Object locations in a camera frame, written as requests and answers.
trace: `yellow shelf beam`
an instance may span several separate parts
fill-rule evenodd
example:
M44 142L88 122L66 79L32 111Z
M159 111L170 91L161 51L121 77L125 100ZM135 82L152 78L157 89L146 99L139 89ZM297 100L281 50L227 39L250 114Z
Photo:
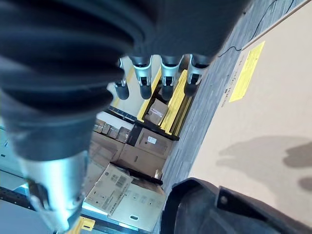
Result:
M168 112L165 115L165 118L160 125L160 128L165 130L165 132L170 135L172 135L172 133L170 132L170 129L172 127L172 124L176 118L176 115L179 111L179 108L185 96L184 86L186 82L186 77L187 77L187 70L184 70L180 76L179 82L175 88L173 96L169 101Z

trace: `stacked cardboard box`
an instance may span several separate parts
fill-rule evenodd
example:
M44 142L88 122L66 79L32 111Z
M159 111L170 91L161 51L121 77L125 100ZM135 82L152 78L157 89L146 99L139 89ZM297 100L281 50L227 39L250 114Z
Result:
M85 202L104 211L108 217L152 231L166 200L159 185L129 176L109 164Z

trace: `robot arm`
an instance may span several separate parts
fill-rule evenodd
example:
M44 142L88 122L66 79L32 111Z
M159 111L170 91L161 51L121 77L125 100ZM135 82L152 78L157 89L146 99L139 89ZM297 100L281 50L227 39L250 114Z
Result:
M52 230L79 216L96 114L112 101L108 83L124 87L118 59L132 58L147 99L151 55L161 55L169 98L182 56L193 54L193 89L249 1L0 1L1 116L29 198Z

